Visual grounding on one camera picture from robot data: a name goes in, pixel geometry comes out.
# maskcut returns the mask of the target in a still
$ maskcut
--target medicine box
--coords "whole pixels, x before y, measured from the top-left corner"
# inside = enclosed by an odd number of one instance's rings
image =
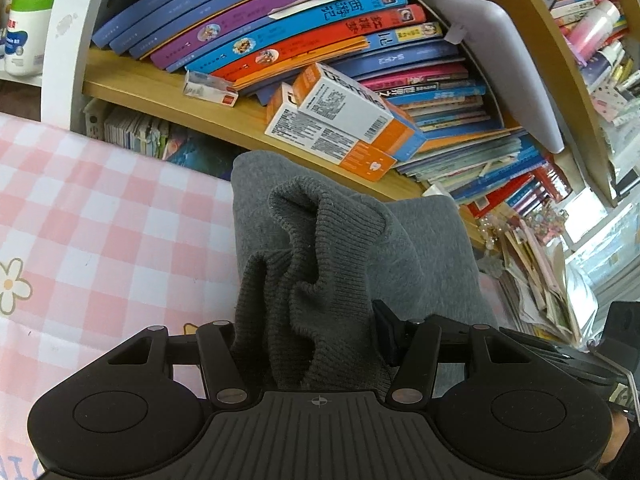
[[[267,106],[265,134],[313,153],[351,173],[376,182],[396,160],[337,128],[300,113],[291,85],[283,83]]]
[[[416,132],[402,110],[327,65],[314,63],[293,83],[298,110],[336,130],[395,153]]]

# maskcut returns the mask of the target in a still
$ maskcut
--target flower print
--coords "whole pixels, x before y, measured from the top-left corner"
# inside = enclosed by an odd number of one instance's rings
[[[8,316],[15,310],[15,300],[28,300],[33,289],[20,278],[23,261],[14,258],[6,267],[0,264],[0,312]]]

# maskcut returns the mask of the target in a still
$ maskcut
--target white bottle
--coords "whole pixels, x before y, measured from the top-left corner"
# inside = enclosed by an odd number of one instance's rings
[[[11,75],[42,73],[53,0],[13,0],[4,46],[4,69]]]

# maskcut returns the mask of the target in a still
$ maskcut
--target pink checkered fabric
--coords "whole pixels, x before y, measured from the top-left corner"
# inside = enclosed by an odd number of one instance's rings
[[[0,264],[33,289],[0,314],[0,479],[42,472],[27,415],[67,376],[146,326],[232,319],[235,252],[228,182],[0,114]]]

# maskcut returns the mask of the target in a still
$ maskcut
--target wooden shelf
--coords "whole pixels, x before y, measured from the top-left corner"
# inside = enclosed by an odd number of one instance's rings
[[[368,182],[321,158],[264,134],[265,108],[253,98],[241,98],[234,108],[207,103],[182,95],[184,77],[158,70],[149,62],[119,57],[113,52],[91,48],[84,74],[85,95],[132,108],[249,150],[270,150],[322,173],[351,189],[379,200],[419,197],[424,188],[395,171],[379,182]],[[460,209],[473,244],[484,241],[466,207]]]
[[[611,189],[612,174],[607,149],[574,57],[555,21],[542,0],[492,0],[500,5],[518,28],[531,57],[564,117],[593,183],[604,198],[615,205]],[[638,0],[625,0],[632,32],[636,16],[640,17]]]

